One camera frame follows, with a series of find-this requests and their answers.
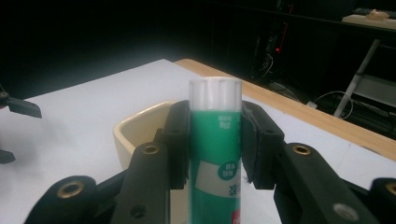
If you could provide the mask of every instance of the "green label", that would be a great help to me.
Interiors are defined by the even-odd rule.
[[[230,180],[238,171],[238,164],[235,161],[227,161],[223,163],[218,170],[218,175],[222,180]]]

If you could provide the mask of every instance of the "table surface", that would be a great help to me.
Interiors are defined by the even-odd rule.
[[[100,183],[121,172],[113,127],[152,105],[188,99],[189,81],[201,76],[228,75],[192,60],[160,60],[29,99],[43,119],[0,110],[0,148],[17,158],[0,165],[0,223],[23,223],[65,177],[88,175]],[[366,189],[374,178],[396,177],[394,141],[253,84],[244,82],[243,89],[243,99],[260,105],[287,143],[314,147],[340,177]],[[273,192],[243,184],[242,221],[280,223]]]

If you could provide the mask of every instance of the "dark background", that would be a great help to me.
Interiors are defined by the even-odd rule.
[[[356,7],[396,10],[392,0],[288,0],[283,7],[276,7],[276,0],[209,2],[284,12],[293,5],[295,15],[331,21],[340,21]],[[264,15],[214,10],[204,1],[0,4],[0,83],[11,96],[22,99],[159,59],[190,58],[261,84],[255,66],[262,63],[269,38],[282,37],[285,25]],[[287,78],[307,97],[343,91],[372,41],[300,23],[290,25],[266,78]],[[378,51],[367,71],[393,78],[389,74],[394,73],[394,64],[383,62],[395,58],[395,50]]]

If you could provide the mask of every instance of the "green glue stick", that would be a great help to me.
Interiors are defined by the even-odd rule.
[[[239,224],[242,84],[230,77],[190,82],[190,224]]]

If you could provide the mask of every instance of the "clear plastic cap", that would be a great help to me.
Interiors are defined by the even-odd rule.
[[[191,110],[242,110],[242,82],[233,77],[203,77],[190,81]]]

